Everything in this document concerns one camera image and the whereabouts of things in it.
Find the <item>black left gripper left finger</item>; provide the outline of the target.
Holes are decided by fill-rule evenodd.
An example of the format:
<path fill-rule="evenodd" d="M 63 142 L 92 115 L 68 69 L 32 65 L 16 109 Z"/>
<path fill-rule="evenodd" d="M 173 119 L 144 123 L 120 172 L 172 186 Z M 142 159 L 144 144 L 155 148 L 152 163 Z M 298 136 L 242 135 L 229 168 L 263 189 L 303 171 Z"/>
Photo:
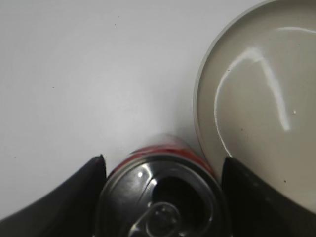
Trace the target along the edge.
<path fill-rule="evenodd" d="M 91 237 L 106 183 L 103 156 L 90 159 L 59 187 L 0 221 L 2 237 Z"/>

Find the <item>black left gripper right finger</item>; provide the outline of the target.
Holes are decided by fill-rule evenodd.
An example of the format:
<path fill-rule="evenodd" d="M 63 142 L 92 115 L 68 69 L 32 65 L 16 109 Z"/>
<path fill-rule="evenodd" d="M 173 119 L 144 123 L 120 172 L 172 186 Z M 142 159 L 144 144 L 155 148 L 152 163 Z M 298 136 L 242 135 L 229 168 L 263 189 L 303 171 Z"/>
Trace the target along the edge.
<path fill-rule="evenodd" d="M 235 158 L 222 170 L 235 237 L 314 237 L 316 215 L 286 198 Z"/>

